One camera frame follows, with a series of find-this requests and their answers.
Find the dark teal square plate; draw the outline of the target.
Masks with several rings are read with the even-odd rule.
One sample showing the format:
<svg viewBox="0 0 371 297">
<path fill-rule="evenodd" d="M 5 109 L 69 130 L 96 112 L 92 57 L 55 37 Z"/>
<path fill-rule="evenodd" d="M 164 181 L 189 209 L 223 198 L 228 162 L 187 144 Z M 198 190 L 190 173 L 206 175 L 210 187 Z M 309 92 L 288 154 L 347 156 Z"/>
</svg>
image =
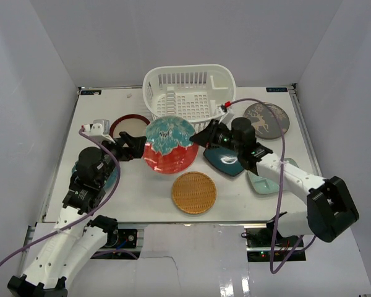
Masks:
<svg viewBox="0 0 371 297">
<path fill-rule="evenodd" d="M 227 148 L 207 148 L 203 156 L 212 167 L 227 176 L 236 177 L 244 171 L 237 153 Z"/>
</svg>

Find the red and teal round plate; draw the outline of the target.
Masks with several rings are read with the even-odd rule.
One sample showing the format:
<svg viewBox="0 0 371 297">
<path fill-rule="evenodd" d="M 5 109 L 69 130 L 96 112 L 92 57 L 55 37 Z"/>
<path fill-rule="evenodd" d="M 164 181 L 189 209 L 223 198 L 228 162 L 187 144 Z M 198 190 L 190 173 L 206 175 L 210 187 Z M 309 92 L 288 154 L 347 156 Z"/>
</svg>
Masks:
<svg viewBox="0 0 371 297">
<path fill-rule="evenodd" d="M 145 131 L 143 159 L 155 172 L 177 174 L 186 170 L 198 154 L 198 145 L 190 141 L 195 134 L 191 123 L 177 116 L 163 116 Z"/>
</svg>

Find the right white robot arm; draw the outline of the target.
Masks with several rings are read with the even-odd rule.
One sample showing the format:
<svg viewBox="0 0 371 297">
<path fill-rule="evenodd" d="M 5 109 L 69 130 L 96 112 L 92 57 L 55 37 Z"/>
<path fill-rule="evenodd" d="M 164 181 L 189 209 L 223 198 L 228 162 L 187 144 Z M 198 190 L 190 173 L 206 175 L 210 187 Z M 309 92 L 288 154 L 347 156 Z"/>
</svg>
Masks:
<svg viewBox="0 0 371 297">
<path fill-rule="evenodd" d="M 267 222 L 267 240 L 282 246 L 290 236 L 314 235 L 330 243 L 359 219 L 359 212 L 346 183 L 339 177 L 330 179 L 313 175 L 285 162 L 271 149 L 257 141 L 255 129 L 247 118 L 236 118 L 231 127 L 212 120 L 190 137 L 206 149 L 223 147 L 237 153 L 242 167 L 279 184 L 306 206 L 300 212 L 277 212 Z"/>
</svg>

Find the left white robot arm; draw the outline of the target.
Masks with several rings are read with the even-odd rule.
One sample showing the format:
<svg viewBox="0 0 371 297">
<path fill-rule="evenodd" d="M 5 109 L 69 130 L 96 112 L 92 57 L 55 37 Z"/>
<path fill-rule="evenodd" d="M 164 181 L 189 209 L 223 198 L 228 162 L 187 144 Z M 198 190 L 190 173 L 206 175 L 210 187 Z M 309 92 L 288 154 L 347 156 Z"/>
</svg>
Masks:
<svg viewBox="0 0 371 297">
<path fill-rule="evenodd" d="M 79 133 L 94 146 L 79 153 L 55 226 L 38 239 L 44 244 L 40 252 L 21 276 L 9 280 L 13 296 L 67 296 L 89 258 L 99 248 L 117 243 L 117 220 L 97 212 L 113 195 L 105 190 L 110 177 L 116 177 L 115 186 L 119 184 L 120 162 L 140 159 L 147 138 L 126 132 L 117 139 L 84 130 Z"/>
</svg>

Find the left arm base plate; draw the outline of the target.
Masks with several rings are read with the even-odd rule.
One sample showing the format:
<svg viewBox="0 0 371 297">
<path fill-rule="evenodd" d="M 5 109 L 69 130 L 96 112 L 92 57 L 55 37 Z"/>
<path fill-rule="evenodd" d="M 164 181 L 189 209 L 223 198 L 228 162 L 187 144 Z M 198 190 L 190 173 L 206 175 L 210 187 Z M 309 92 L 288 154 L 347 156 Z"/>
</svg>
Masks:
<svg viewBox="0 0 371 297">
<path fill-rule="evenodd" d="M 137 229 L 117 229 L 109 236 L 104 248 L 122 249 L 135 248 L 137 246 Z"/>
</svg>

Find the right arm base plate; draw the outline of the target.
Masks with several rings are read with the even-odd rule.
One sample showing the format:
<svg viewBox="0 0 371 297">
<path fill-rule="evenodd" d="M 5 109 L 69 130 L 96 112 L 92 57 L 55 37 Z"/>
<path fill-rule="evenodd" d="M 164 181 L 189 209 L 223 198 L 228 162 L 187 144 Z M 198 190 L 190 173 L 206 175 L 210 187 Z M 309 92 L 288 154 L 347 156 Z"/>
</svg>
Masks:
<svg viewBox="0 0 371 297">
<path fill-rule="evenodd" d="M 248 248 L 269 248 L 271 246 L 271 231 L 267 228 L 248 228 L 241 233 L 241 237 L 246 240 Z M 276 236 L 276 248 L 289 248 L 298 240 L 297 236 L 283 238 L 280 235 Z"/>
</svg>

